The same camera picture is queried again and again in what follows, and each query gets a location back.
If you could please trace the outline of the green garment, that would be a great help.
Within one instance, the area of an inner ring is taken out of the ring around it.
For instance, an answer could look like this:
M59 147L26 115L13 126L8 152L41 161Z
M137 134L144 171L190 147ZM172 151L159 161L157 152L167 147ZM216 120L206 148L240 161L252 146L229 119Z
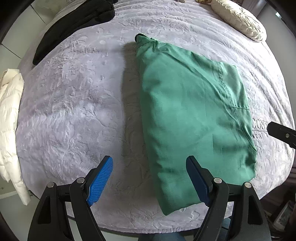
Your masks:
M254 178L252 117L237 67L143 34L135 41L144 142L163 214L200 202L188 156L227 183Z

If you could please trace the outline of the cream round ruffled pillow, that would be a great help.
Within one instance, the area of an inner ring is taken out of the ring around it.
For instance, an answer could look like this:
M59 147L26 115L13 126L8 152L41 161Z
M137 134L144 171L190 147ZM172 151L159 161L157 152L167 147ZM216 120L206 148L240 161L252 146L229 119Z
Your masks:
M211 1L213 11L246 37L263 42L267 32L262 23L248 10L233 1Z

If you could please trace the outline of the lavender textured bedspread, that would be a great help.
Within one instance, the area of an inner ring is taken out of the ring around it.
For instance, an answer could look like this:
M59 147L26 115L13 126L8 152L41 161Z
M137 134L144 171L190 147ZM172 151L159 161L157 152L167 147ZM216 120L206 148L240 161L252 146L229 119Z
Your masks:
M266 42L248 39L210 6L193 1L119 1L114 8L113 20L75 32L34 66L36 39L20 63L25 83L16 145L28 189L41 196L47 183L71 183L109 155L114 169L92 206L100 228L167 233L201 225L204 204L166 216L154 194L140 119L138 33L237 66L257 149L252 184L259 197L281 185L295 152L266 128L271 121L295 124L283 75Z

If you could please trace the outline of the white puffer jacket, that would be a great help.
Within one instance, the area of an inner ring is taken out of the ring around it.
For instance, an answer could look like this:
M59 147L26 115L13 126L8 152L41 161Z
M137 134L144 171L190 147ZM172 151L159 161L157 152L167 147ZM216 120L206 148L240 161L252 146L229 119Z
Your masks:
M7 69L1 76L1 177L13 184L22 203L28 205L31 197L22 179L16 151L16 128L23 77L18 69Z

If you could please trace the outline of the beige crumpled blanket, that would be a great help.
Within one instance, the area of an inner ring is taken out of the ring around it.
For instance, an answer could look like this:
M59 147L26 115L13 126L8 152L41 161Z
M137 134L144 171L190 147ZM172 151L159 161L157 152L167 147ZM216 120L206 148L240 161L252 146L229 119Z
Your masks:
M196 3L200 4L211 4L213 0L195 0Z

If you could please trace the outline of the black garment on bed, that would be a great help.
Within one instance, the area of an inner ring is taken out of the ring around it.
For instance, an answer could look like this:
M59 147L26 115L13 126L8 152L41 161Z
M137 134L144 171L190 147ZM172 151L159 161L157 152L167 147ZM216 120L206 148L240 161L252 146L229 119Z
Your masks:
M74 32L106 23L115 16L114 0L88 0L55 22L39 43L32 64L38 65L55 47Z

